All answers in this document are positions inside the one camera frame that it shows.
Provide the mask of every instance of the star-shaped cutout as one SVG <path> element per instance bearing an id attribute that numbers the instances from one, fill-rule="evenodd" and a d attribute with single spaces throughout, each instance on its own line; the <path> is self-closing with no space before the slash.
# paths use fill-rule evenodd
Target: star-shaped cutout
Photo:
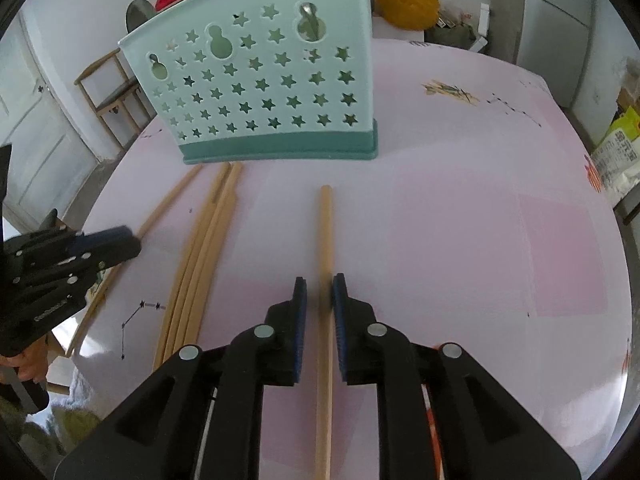
<path id="1" fill-rule="evenodd" d="M 187 32 L 187 41 L 191 41 L 191 43 L 195 43 L 199 36 L 196 34 L 196 31 L 192 28 L 191 32 Z"/>
<path id="2" fill-rule="evenodd" d="M 238 69 L 234 67 L 233 63 L 223 65 L 223 67 L 225 67 L 225 74 L 233 75 L 238 71 Z"/>
<path id="3" fill-rule="evenodd" d="M 263 7 L 263 9 L 264 9 L 264 12 L 262 13 L 262 17 L 269 18 L 270 20 L 272 20 L 276 15 L 280 13 L 279 10 L 276 10 L 275 4 L 267 5 Z"/>
<path id="4" fill-rule="evenodd" d="M 295 79 L 293 79 L 292 75 L 284 75 L 284 76 L 282 76 L 281 85 L 286 86 L 287 88 L 291 88 L 295 84 L 296 84 L 296 81 L 295 81 Z"/>
<path id="5" fill-rule="evenodd" d="M 327 115 L 327 114 L 318 115 L 318 120 L 316 122 L 322 124 L 322 126 L 327 126 L 327 124 L 331 122 L 331 119 L 329 118 L 329 115 Z"/>
<path id="6" fill-rule="evenodd" d="M 314 94 L 314 96 L 315 96 L 314 102 L 315 102 L 317 105 L 322 106 L 322 105 L 324 105 L 324 104 L 326 104 L 326 103 L 328 103 L 328 102 L 329 102 L 329 99 L 326 99 L 326 98 L 324 97 L 324 94 L 320 94 L 320 95 L 318 95 L 318 94 Z"/>
<path id="7" fill-rule="evenodd" d="M 264 79 L 258 79 L 255 82 L 255 87 L 259 88 L 260 90 L 262 90 L 263 92 L 271 85 L 269 85 Z"/>
<path id="8" fill-rule="evenodd" d="M 275 41 L 276 43 L 280 43 L 280 40 L 284 40 L 284 36 L 280 32 L 280 29 L 269 31 L 269 41 Z"/>
<path id="9" fill-rule="evenodd" d="M 316 60 L 320 59 L 322 56 L 318 54 L 318 49 L 314 48 L 309 51 L 309 57 L 307 58 L 311 63 L 315 63 Z"/>
<path id="10" fill-rule="evenodd" d="M 351 70 L 349 70 L 348 72 L 343 72 L 342 70 L 340 70 L 340 77 L 338 78 L 338 81 L 342 81 L 345 85 L 348 85 L 349 81 L 356 80 L 351 75 Z"/>
<path id="11" fill-rule="evenodd" d="M 324 77 L 322 77 L 322 72 L 316 72 L 309 78 L 309 82 L 316 83 L 316 85 L 319 85 L 322 81 L 326 81 Z"/>
<path id="12" fill-rule="evenodd" d="M 353 98 L 353 94 L 342 94 L 342 99 L 340 99 L 341 103 L 345 103 L 347 106 L 351 106 L 354 103 L 357 103 L 356 99 Z"/>
<path id="13" fill-rule="evenodd" d="M 287 57 L 286 52 L 283 52 L 282 54 L 276 54 L 276 63 L 285 66 L 289 61 L 291 60 Z"/>
<path id="14" fill-rule="evenodd" d="M 287 106 L 291 106 L 296 108 L 296 106 L 301 105 L 302 103 L 298 101 L 298 96 L 294 95 L 293 97 L 287 97 Z"/>
<path id="15" fill-rule="evenodd" d="M 253 68 L 256 72 L 262 66 L 262 63 L 257 57 L 249 60 L 249 68 Z"/>
<path id="16" fill-rule="evenodd" d="M 338 47 L 338 53 L 335 55 L 335 57 L 339 57 L 341 60 L 347 61 L 347 58 L 351 57 L 347 52 L 348 49 L 349 49 L 348 46 L 346 46 L 345 48 Z"/>
<path id="17" fill-rule="evenodd" d="M 355 115 L 344 115 L 344 120 L 342 121 L 343 123 L 347 123 L 349 126 L 353 126 L 353 123 L 357 123 L 358 120 L 356 119 Z"/>
<path id="18" fill-rule="evenodd" d="M 249 21 L 249 18 L 246 18 L 244 16 L 244 12 L 241 12 L 240 14 L 235 14 L 234 17 L 235 17 L 234 25 L 240 25 L 240 27 L 244 27 L 244 24 Z"/>
<path id="19" fill-rule="evenodd" d="M 255 41 L 252 40 L 251 35 L 249 34 L 247 37 L 243 38 L 242 36 L 240 36 L 240 39 L 242 40 L 242 43 L 240 44 L 240 46 L 245 46 L 247 47 L 249 50 L 251 50 L 251 47 L 253 45 L 255 45 Z"/>

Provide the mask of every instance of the wooden chopstick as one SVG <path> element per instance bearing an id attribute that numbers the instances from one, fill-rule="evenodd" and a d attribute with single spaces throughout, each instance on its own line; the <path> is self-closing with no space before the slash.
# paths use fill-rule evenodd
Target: wooden chopstick
<path id="1" fill-rule="evenodd" d="M 195 345 L 198 342 L 200 325 L 202 324 L 202 317 L 207 305 L 209 290 L 215 278 L 218 261 L 225 245 L 226 234 L 228 233 L 229 226 L 231 225 L 237 201 L 236 194 L 233 193 L 222 205 L 220 221 L 215 227 L 216 230 L 213 234 L 211 245 L 207 248 L 200 281 L 198 282 L 196 293 L 193 298 L 191 315 L 189 316 L 187 331 L 184 336 L 183 344 L 185 345 Z"/>
<path id="2" fill-rule="evenodd" d="M 220 190 L 222 189 L 230 169 L 231 164 L 228 162 L 223 162 L 222 165 L 220 165 L 220 169 L 211 183 L 207 197 L 202 205 L 202 209 L 198 213 L 196 221 L 191 227 L 189 238 L 182 248 L 180 264 L 178 264 L 178 269 L 174 276 L 174 283 L 171 288 L 171 293 L 169 294 L 169 301 L 164 313 L 164 319 L 162 320 L 162 328 L 160 330 L 158 347 L 154 358 L 154 371 L 157 370 L 165 361 L 165 348 L 169 346 L 171 350 L 174 348 L 175 334 L 178 330 L 178 323 L 180 322 L 180 315 L 184 304 L 184 297 L 182 297 L 182 301 L 178 302 L 178 295 L 184 281 L 186 280 L 186 283 L 189 283 L 191 279 L 193 267 L 195 267 L 197 260 L 197 254 L 202 246 L 202 241 L 204 240 L 204 236 L 207 232 L 207 227 L 211 222 L 217 200 L 219 199 Z"/>
<path id="3" fill-rule="evenodd" d="M 194 177 L 200 172 L 203 168 L 202 164 L 198 164 L 191 168 L 187 174 L 184 175 L 180 179 L 180 182 L 174 186 L 174 188 L 160 201 L 158 206 L 153 210 L 151 215 L 148 216 L 146 221 L 142 224 L 140 229 L 138 230 L 136 236 L 139 240 L 146 235 L 146 233 L 153 227 L 153 225 L 158 221 L 158 219 L 165 213 L 167 209 L 174 203 L 175 199 L 178 198 L 182 190 L 187 187 L 187 185 L 194 179 Z M 94 320 L 94 317 L 98 311 L 98 307 L 100 303 L 104 299 L 107 294 L 107 290 L 116 280 L 120 269 L 122 268 L 122 264 L 116 267 L 112 267 L 106 274 L 100 285 L 98 285 L 98 289 L 95 291 L 95 295 L 89 304 L 89 308 L 84 314 L 82 321 L 76 327 L 76 331 L 74 332 L 73 337 L 71 338 L 71 343 L 69 343 L 69 348 L 66 350 L 66 357 L 71 357 L 73 350 L 82 342 L 84 336 L 86 335 L 86 331 L 89 328 L 89 325 Z"/>
<path id="4" fill-rule="evenodd" d="M 184 346 L 184 337 L 187 332 L 187 325 L 189 323 L 189 317 L 191 315 L 191 308 L 193 306 L 193 299 L 195 297 L 196 290 L 198 288 L 198 282 L 200 281 L 200 277 L 202 275 L 202 269 L 204 268 L 204 263 L 207 256 L 207 251 L 203 250 L 203 248 L 208 248 L 213 239 L 214 233 L 217 229 L 218 223 L 220 222 L 220 216 L 223 211 L 223 204 L 226 203 L 228 197 L 235 193 L 236 183 L 238 182 L 238 178 L 240 177 L 240 173 L 242 171 L 242 163 L 234 162 L 231 165 L 231 172 L 225 182 L 225 185 L 220 193 L 220 199 L 217 202 L 216 210 L 213 213 L 213 217 L 211 218 L 211 222 L 209 223 L 209 227 L 207 228 L 207 233 L 205 234 L 204 240 L 200 246 L 200 252 L 197 254 L 196 264 L 193 268 L 193 273 L 190 277 L 190 280 L 183 280 L 182 286 L 180 288 L 180 294 L 178 298 L 182 295 L 182 292 L 185 290 L 186 293 L 184 295 L 184 306 L 180 313 L 180 321 L 178 324 L 178 330 L 175 335 L 174 346 L 171 349 L 167 344 L 164 351 L 164 360 L 166 361 L 171 354 L 177 352 L 180 348 Z"/>
<path id="5" fill-rule="evenodd" d="M 318 398 L 316 402 L 316 472 L 314 480 L 330 480 L 331 432 L 334 394 L 334 324 L 331 286 L 334 275 L 334 219 L 332 189 L 320 190 L 319 304 L 318 304 Z"/>

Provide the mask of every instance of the table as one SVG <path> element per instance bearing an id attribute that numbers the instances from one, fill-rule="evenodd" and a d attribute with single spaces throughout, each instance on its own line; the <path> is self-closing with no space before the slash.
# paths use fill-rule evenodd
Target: table
<path id="1" fill-rule="evenodd" d="M 323 184 L 334 187 L 335 270 L 350 295 L 416 343 L 461 344 L 590 473 L 620 410 L 631 310 L 620 234 L 586 150 L 546 84 L 521 68 L 394 40 L 374 40 L 373 53 L 376 160 L 253 161 L 239 184 L 199 344 L 227 344 L 260 323 L 290 298 L 296 276 L 309 286 L 302 381 L 265 390 L 260 478 L 313 471 Z M 113 406 L 152 368 L 162 322 L 153 305 L 167 301 L 217 167 L 201 171 L 146 236 L 74 356 Z M 135 231 L 188 169 L 155 119 L 85 230 Z M 334 396 L 332 478 L 376 478 L 375 389 L 337 379 Z"/>

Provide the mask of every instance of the wooden chair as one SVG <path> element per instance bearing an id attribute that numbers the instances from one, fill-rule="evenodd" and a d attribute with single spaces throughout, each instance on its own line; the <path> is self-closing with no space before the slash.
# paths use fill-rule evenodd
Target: wooden chair
<path id="1" fill-rule="evenodd" d="M 91 110 L 98 117 L 102 125 L 107 130 L 107 133 L 110 134 L 110 136 L 113 137 L 113 139 L 116 140 L 116 142 L 122 146 L 122 143 L 117 139 L 117 137 L 113 133 L 113 130 L 109 127 L 107 122 L 104 120 L 104 115 L 106 113 L 112 112 L 112 111 L 114 113 L 118 113 L 119 110 L 122 110 L 127 122 L 133 128 L 133 131 L 135 132 L 136 136 L 138 136 L 142 132 L 142 130 L 146 128 L 146 126 L 151 122 L 152 117 L 149 114 L 148 110 L 146 110 L 145 105 L 142 103 L 142 100 L 136 93 L 137 90 L 142 91 L 142 89 L 140 88 L 140 83 L 138 83 L 138 80 L 135 76 L 129 77 L 127 75 L 124 68 L 122 67 L 122 63 L 120 63 L 120 60 L 118 59 L 119 52 L 120 52 L 120 49 L 117 48 L 116 50 L 113 50 L 112 52 L 108 53 L 106 56 L 103 56 L 97 61 L 94 61 L 93 63 L 91 63 L 91 65 L 85 68 L 84 71 L 78 76 L 78 79 L 76 79 L 74 83 L 76 86 L 80 87 L 80 91 L 82 92 L 82 95 L 84 96 L 87 104 L 89 105 L 89 108 L 91 108 Z M 82 84 L 82 82 L 85 79 L 87 79 L 91 74 L 95 73 L 100 67 L 105 65 L 105 63 L 107 63 L 110 59 L 113 59 L 116 65 L 118 66 L 118 70 L 120 71 L 120 75 L 122 76 L 124 81 L 107 98 L 105 98 L 100 104 L 96 105 L 94 101 L 89 97 L 89 94 L 84 88 L 84 85 Z M 140 108 L 142 108 L 142 111 L 144 112 L 144 114 L 146 115 L 146 118 L 148 119 L 148 122 L 142 127 L 138 126 L 138 124 L 132 117 L 131 113 L 127 109 L 127 106 L 125 104 L 125 99 L 129 96 L 133 96 L 133 98 L 138 102 L 138 104 L 140 105 Z"/>

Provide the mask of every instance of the floor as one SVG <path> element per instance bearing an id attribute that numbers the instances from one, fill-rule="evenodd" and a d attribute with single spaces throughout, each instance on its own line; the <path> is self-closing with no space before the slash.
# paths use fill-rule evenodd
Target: floor
<path id="1" fill-rule="evenodd" d="M 632 226 L 625 226 L 618 215 L 618 225 L 622 244 L 625 248 L 626 266 L 629 271 L 631 286 L 631 356 L 628 365 L 625 396 L 623 397 L 618 426 L 614 432 L 622 435 L 634 413 L 640 406 L 640 254 L 638 252 L 638 235 L 634 234 Z"/>
<path id="2" fill-rule="evenodd" d="M 98 164 L 62 217 L 65 224 L 72 229 L 82 229 L 95 201 L 98 200 L 100 192 L 104 189 L 120 160 L 119 158 Z"/>

